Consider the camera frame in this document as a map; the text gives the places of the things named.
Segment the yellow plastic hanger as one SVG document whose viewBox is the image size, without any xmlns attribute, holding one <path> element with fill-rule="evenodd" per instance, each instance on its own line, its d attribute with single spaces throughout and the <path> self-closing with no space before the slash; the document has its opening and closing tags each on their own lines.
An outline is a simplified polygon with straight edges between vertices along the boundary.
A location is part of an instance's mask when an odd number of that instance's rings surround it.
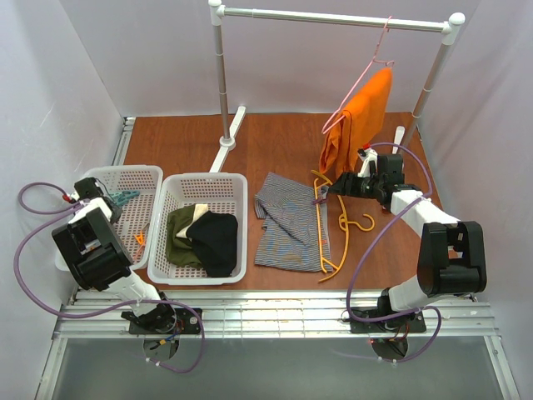
<svg viewBox="0 0 533 400">
<path fill-rule="evenodd" d="M 317 198 L 325 198 L 326 194 L 322 191 L 324 187 L 330 187 L 332 185 L 332 181 L 330 178 L 326 177 L 324 174 L 317 170 L 311 170 L 311 174 L 314 176 L 313 179 L 313 195 L 314 200 Z M 321 278 L 318 283 L 322 284 L 327 281 L 330 281 L 333 279 L 344 267 L 346 263 L 346 258 L 349 250 L 350 245 L 350 228 L 355 227 L 359 231 L 368 233 L 371 232 L 375 226 L 375 219 L 367 214 L 363 213 L 362 216 L 366 218 L 370 225 L 368 227 L 364 227 L 361 225 L 358 221 L 352 221 L 349 219 L 346 205 L 343 199 L 340 195 L 336 195 L 336 198 L 339 202 L 339 205 L 341 207 L 341 213 L 338 216 L 337 219 L 337 225 L 340 228 L 341 232 L 344 234 L 344 246 L 343 246 L 343 252 L 341 255 L 341 259 L 339 263 L 334 263 L 330 258 L 325 256 L 324 253 L 324 246 L 329 243 L 329 240 L 325 239 L 325 236 L 323 233 L 326 232 L 326 224 L 322 221 L 322 214 L 321 214 L 321 205 L 314 205 L 315 213 L 316 213 L 316 231 L 317 231 L 317 245 L 318 245 L 318 252 L 319 252 L 319 266 L 324 274 L 324 277 Z"/>
</svg>

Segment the grey striped underwear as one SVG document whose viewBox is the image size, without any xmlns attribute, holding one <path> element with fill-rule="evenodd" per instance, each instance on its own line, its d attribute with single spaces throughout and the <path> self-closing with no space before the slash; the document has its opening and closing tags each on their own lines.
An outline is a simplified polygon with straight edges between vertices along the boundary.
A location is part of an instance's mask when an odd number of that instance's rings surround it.
<svg viewBox="0 0 533 400">
<path fill-rule="evenodd" d="M 321 271 L 318 234 L 327 237 L 326 228 L 317 226 L 314 188 L 273 172 L 254 196 L 257 218 L 264 233 L 257 246 L 254 263 L 288 271 Z"/>
</svg>

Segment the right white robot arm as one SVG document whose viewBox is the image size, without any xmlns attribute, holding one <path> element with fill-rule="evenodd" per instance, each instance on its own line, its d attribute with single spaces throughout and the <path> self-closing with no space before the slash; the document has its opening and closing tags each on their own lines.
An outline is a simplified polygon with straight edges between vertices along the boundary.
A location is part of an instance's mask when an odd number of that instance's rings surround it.
<svg viewBox="0 0 533 400">
<path fill-rule="evenodd" d="M 380 154 L 362 176 L 344 172 L 331 194 L 377 200 L 421 239 L 416 275 L 384 290 L 376 308 L 352 309 L 352 321 L 384 323 L 405 319 L 437 298 L 486 289 L 486 254 L 481 225 L 438 208 L 417 186 L 405 182 L 400 154 Z"/>
</svg>

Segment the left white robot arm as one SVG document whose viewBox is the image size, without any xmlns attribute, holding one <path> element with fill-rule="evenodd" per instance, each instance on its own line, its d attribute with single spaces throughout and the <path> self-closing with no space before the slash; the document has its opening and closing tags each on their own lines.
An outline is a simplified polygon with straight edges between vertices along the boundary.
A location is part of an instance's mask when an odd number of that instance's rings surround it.
<svg viewBox="0 0 533 400">
<path fill-rule="evenodd" d="M 175 331 L 175 309 L 164 303 L 163 292 L 132 270 L 132 257 L 112 225 L 122 214 L 120 207 L 94 177 L 76 182 L 74 189 L 81 208 L 68 223 L 52 230 L 52 239 L 76 283 L 130 302 L 132 310 L 122 317 L 145 331 Z"/>
</svg>

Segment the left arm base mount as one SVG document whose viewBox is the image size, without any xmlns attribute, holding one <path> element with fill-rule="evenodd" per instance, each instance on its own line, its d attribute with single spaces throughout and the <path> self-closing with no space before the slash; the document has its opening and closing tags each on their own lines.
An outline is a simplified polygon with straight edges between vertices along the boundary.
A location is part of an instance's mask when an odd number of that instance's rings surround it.
<svg viewBox="0 0 533 400">
<path fill-rule="evenodd" d="M 128 332 L 134 335 L 196 335 L 202 332 L 200 317 L 202 310 L 194 312 L 183 307 L 158 305 L 148 314 L 140 317 L 133 312 L 122 312 L 121 317 L 129 321 Z"/>
</svg>

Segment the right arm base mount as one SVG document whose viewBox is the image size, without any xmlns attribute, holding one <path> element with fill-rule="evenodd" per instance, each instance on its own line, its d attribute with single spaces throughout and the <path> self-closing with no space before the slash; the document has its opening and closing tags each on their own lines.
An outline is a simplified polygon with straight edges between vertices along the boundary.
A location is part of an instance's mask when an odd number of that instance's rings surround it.
<svg viewBox="0 0 533 400">
<path fill-rule="evenodd" d="M 395 317 L 386 321 L 369 322 L 370 318 L 378 317 L 376 308 L 353 307 L 351 311 L 360 320 L 353 319 L 344 311 L 341 321 L 350 324 L 351 333 L 425 333 L 426 323 L 421 312 L 410 313 L 406 316 Z"/>
</svg>

